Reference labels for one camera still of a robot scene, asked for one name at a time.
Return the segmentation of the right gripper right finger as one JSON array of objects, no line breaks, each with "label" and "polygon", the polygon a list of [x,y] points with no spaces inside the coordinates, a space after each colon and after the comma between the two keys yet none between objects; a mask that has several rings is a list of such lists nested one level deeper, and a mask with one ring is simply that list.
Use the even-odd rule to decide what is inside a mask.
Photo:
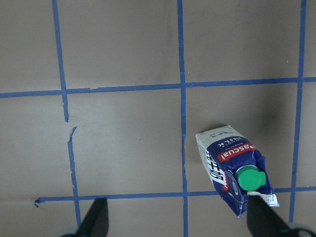
[{"label": "right gripper right finger", "polygon": [[253,237],[314,237],[303,226],[289,226],[257,195],[248,196],[247,227]]}]

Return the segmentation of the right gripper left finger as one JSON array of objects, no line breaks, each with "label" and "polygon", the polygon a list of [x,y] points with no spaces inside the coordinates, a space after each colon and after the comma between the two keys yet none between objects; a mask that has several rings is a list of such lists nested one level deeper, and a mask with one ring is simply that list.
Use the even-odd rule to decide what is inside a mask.
[{"label": "right gripper left finger", "polygon": [[106,237],[108,231],[109,215],[107,199],[96,198],[74,236]]}]

